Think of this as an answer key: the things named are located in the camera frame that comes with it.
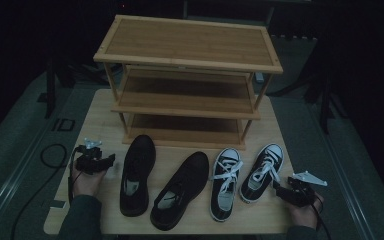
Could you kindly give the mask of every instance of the shoe rack shelf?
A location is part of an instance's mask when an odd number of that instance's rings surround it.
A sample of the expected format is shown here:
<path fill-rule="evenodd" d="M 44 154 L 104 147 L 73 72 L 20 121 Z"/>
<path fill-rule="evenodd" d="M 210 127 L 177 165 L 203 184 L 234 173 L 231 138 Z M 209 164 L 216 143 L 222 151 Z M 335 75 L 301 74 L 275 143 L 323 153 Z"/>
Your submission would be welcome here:
<path fill-rule="evenodd" d="M 245 149 L 271 80 L 256 97 L 253 74 L 282 72 L 264 27 L 121 15 L 94 59 L 104 62 L 123 143 L 147 134 L 157 145 L 178 147 Z M 123 64 L 119 86 L 110 63 Z"/>

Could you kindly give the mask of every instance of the hand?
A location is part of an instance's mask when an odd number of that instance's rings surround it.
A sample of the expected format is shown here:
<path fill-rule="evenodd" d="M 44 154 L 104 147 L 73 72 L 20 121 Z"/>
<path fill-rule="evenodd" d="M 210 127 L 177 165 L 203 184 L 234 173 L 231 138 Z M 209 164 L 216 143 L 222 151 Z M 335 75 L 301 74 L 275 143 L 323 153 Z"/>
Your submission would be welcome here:
<path fill-rule="evenodd" d="M 316 193 L 316 196 L 320 200 L 316 198 L 313 205 L 317 211 L 320 211 L 324 199 L 318 193 Z M 286 206 L 289 209 L 289 213 L 291 214 L 292 222 L 294 225 L 306 226 L 314 229 L 317 228 L 317 214 L 314 212 L 314 209 L 311 207 L 311 205 L 300 208 L 287 202 Z"/>
<path fill-rule="evenodd" d="M 89 195 L 96 197 L 99 191 L 99 185 L 104 178 L 107 171 L 101 171 L 89 175 L 76 169 L 77 161 L 74 162 L 73 172 L 71 177 L 73 178 L 73 197 L 78 195 Z"/>

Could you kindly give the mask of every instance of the white shoelace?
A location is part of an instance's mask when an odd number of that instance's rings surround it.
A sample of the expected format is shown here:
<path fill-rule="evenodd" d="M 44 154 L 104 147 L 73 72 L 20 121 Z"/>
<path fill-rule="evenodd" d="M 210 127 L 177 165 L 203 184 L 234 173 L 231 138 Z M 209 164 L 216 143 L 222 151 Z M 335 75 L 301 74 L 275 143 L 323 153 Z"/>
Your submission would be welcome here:
<path fill-rule="evenodd" d="M 273 180 L 280 182 L 280 177 L 274 168 L 275 161 L 279 161 L 278 156 L 270 150 L 267 150 L 267 154 L 268 156 L 264 158 L 262 167 L 259 167 L 257 170 L 255 170 L 254 174 L 252 174 L 252 179 L 256 182 L 260 182 L 268 172 Z"/>
<path fill-rule="evenodd" d="M 236 172 L 239 171 L 239 169 L 242 167 L 244 164 L 241 160 L 235 161 L 235 160 L 230 160 L 230 159 L 223 159 L 223 161 L 217 162 L 220 167 L 226 171 L 226 173 L 220 174 L 220 175 L 215 175 L 210 178 L 210 180 L 214 179 L 224 179 L 225 181 L 221 185 L 221 193 L 225 193 L 227 189 L 229 188 L 229 184 L 231 182 L 237 182 L 238 181 L 238 175 Z"/>

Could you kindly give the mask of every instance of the sneaker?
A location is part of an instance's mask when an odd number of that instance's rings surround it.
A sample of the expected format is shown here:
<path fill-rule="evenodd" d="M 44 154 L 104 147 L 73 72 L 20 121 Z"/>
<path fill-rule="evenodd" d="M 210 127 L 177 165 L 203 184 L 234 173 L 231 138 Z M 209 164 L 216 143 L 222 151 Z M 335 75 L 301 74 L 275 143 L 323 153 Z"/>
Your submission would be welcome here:
<path fill-rule="evenodd" d="M 163 231 L 174 228 L 188 204 L 204 189 L 208 180 L 207 155 L 195 152 L 179 167 L 154 201 L 152 224 Z"/>
<path fill-rule="evenodd" d="M 235 149 L 226 148 L 216 158 L 213 167 L 213 189 L 210 213 L 214 220 L 224 222 L 232 213 L 239 170 L 243 162 Z"/>
<path fill-rule="evenodd" d="M 148 176 L 155 164 L 155 145 L 147 135 L 133 140 L 124 159 L 120 189 L 120 212 L 136 217 L 148 209 Z"/>
<path fill-rule="evenodd" d="M 250 174 L 239 190 L 241 199 L 246 203 L 256 202 L 273 180 L 280 182 L 277 174 L 282 168 L 283 151 L 277 144 L 269 144 L 258 153 Z"/>

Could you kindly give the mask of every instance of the sleeve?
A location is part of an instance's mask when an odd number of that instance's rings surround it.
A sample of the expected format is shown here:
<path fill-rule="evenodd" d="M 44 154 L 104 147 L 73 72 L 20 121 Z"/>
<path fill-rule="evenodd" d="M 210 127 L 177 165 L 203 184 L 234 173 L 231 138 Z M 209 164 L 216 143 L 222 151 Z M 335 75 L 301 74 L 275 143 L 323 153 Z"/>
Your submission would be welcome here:
<path fill-rule="evenodd" d="M 75 197 L 57 239 L 102 239 L 101 207 L 101 202 L 95 197 L 87 195 Z"/>
<path fill-rule="evenodd" d="M 305 226 L 293 226 L 288 229 L 286 240 L 317 240 L 317 231 Z"/>

